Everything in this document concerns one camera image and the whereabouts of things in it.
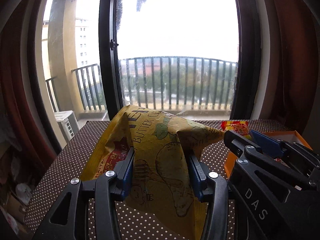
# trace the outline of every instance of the table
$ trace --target table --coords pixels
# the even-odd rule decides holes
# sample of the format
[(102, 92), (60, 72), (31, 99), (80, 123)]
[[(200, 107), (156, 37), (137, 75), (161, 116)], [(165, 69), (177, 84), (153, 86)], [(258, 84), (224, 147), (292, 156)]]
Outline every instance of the table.
[[(197, 121), (199, 123), (221, 129), (222, 121)], [(274, 120), (249, 120), (249, 128), (259, 132), (288, 131), (289, 129)], [(109, 121), (89, 121), (68, 142), (36, 187), (28, 204), (25, 223), (35, 232), (53, 202), (62, 192), (66, 184), (79, 177), (89, 160), (100, 136), (107, 128)], [(210, 170), (226, 178), (223, 165), (228, 149), (223, 141), (211, 144), (204, 149), (201, 160)], [(116, 203), (118, 221), (123, 240), (139, 239), (184, 239), (177, 233), (167, 229), (153, 215), (139, 212), (126, 206), (125, 202)], [(229, 223), (227, 240), (233, 239), (234, 203), (229, 200)], [(89, 239), (95, 239), (94, 201), (89, 202)]]

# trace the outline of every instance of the yellow snack bag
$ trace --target yellow snack bag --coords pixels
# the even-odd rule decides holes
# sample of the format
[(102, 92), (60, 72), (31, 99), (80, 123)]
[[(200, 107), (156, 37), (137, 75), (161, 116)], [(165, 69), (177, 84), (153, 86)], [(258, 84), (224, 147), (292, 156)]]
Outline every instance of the yellow snack bag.
[(193, 194), (184, 152), (193, 150), (200, 159), (202, 150), (223, 135), (223, 131), (164, 111), (125, 106), (101, 136), (80, 178), (94, 179), (112, 170), (134, 147), (132, 188), (126, 204), (155, 214), (187, 239), (199, 240), (207, 205)]

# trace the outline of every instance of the balcony railing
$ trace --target balcony railing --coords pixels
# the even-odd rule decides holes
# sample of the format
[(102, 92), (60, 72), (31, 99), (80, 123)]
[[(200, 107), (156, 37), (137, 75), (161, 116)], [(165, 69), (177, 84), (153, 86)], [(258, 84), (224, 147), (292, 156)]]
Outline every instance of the balcony railing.
[(125, 104), (161, 110), (231, 110), (236, 62), (137, 57), (119, 60), (119, 71)]
[(54, 79), (57, 77), (52, 77), (45, 80), (45, 84), (47, 85), (47, 90), (49, 94), (49, 98), (51, 101), (51, 105), (54, 112), (58, 112), (60, 110), (59, 101), (57, 99), (56, 87), (54, 86)]
[(100, 66), (93, 64), (72, 70), (76, 73), (78, 89), (85, 112), (105, 111), (106, 100), (103, 93)]

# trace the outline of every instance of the sky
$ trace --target sky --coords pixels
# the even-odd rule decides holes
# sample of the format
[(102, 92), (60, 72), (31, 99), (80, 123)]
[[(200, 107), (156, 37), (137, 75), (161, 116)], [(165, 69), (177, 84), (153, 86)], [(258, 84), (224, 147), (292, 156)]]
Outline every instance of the sky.
[[(48, 0), (44, 20), (49, 19)], [(91, 21), (98, 41), (100, 0), (77, 0), (76, 17)], [(118, 58), (147, 56), (206, 57), (238, 61), (235, 0), (123, 0), (117, 33)]]

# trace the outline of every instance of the brown curtain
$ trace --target brown curtain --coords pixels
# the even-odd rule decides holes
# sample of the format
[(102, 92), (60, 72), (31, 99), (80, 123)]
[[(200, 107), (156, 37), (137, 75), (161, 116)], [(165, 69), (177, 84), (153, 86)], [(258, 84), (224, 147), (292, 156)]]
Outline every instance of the brown curtain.
[(302, 133), (318, 80), (318, 47), (312, 14), (302, 0), (274, 0), (281, 35), (277, 90), (271, 118)]
[(14, 133), (26, 157), (42, 176), (56, 158), (56, 154), (44, 141), (32, 117), (24, 92), (20, 39), (26, 4), (27, 0), (23, 0), (18, 5), (2, 31), (0, 80), (7, 115)]

